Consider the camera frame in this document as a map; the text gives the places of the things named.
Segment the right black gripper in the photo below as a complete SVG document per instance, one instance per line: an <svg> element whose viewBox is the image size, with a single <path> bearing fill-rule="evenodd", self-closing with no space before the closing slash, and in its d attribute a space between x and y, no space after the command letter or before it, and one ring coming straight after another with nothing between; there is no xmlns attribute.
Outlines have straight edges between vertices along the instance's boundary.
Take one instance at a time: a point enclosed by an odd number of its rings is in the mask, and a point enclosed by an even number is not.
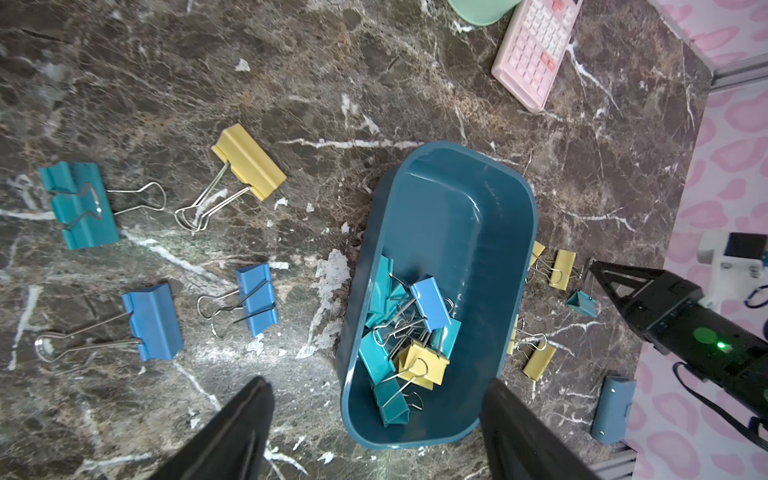
<svg viewBox="0 0 768 480"><path fill-rule="evenodd" d="M664 270L593 261L589 273L641 338L752 413L767 412L766 340L701 306L692 283L658 281Z"/></svg>

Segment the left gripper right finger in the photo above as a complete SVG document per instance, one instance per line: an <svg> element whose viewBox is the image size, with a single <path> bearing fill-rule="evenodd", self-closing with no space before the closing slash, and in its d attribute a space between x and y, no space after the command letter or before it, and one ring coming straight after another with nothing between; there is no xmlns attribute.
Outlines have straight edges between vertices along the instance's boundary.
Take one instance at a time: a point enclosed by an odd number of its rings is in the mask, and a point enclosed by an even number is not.
<svg viewBox="0 0 768 480"><path fill-rule="evenodd" d="M597 477L497 378L487 386L479 419L494 479Z"/></svg>

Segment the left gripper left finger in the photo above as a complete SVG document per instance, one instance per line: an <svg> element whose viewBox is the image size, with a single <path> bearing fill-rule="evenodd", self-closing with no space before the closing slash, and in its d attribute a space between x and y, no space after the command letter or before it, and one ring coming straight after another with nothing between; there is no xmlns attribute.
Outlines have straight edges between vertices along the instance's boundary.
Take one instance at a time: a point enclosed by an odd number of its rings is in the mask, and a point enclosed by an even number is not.
<svg viewBox="0 0 768 480"><path fill-rule="evenodd" d="M257 479L275 399L257 376L151 477L153 479Z"/></svg>

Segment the small teal binder clip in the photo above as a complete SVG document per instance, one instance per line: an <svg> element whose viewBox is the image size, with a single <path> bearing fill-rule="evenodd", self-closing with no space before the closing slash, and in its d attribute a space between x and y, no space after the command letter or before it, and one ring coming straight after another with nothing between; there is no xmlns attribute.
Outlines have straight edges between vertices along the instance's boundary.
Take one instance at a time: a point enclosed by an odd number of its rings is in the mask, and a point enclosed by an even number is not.
<svg viewBox="0 0 768 480"><path fill-rule="evenodd" d="M565 302L565 306L576 313L591 318L598 315L596 301L586 292L577 290Z"/></svg>

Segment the teal plastic storage box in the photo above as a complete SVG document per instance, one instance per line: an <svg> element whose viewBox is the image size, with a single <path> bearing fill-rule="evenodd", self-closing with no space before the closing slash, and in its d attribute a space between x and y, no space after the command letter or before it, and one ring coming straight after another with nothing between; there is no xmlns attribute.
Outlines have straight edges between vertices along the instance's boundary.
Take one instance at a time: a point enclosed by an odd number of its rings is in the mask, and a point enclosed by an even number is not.
<svg viewBox="0 0 768 480"><path fill-rule="evenodd" d="M340 413L352 439L375 450L417 448L459 440L478 425L484 392L506 359L537 224L523 177L451 142L418 147L382 177L337 349ZM405 425L382 422L359 357L381 257L405 282L433 277L461 323L445 380Z"/></svg>

